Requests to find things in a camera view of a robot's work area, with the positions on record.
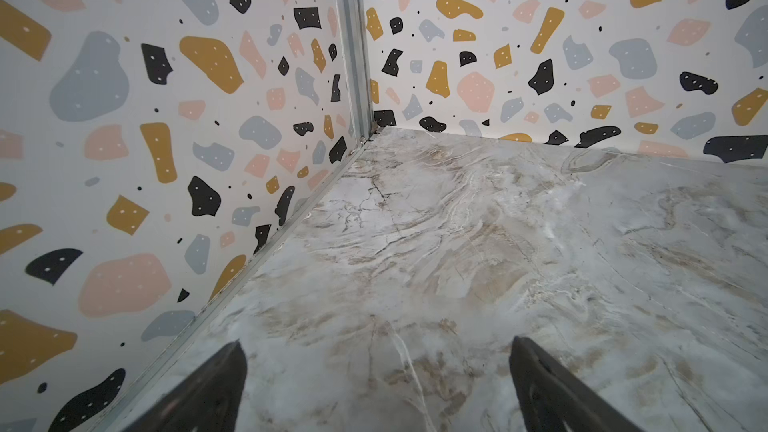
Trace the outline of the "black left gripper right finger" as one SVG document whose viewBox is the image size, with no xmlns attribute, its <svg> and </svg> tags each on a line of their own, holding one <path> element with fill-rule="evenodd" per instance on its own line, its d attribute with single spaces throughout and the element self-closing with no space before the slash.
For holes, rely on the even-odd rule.
<svg viewBox="0 0 768 432">
<path fill-rule="evenodd" d="M 528 337 L 513 339 L 509 368 L 528 431 L 639 429 Z"/>
</svg>

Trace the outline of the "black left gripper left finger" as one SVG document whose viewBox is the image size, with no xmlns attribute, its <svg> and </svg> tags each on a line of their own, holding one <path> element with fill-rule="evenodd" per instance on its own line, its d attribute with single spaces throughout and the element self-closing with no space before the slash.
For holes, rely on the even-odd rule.
<svg viewBox="0 0 768 432">
<path fill-rule="evenodd" d="M 238 341 L 223 346 L 166 394 L 128 431 L 233 431 L 247 378 Z"/>
</svg>

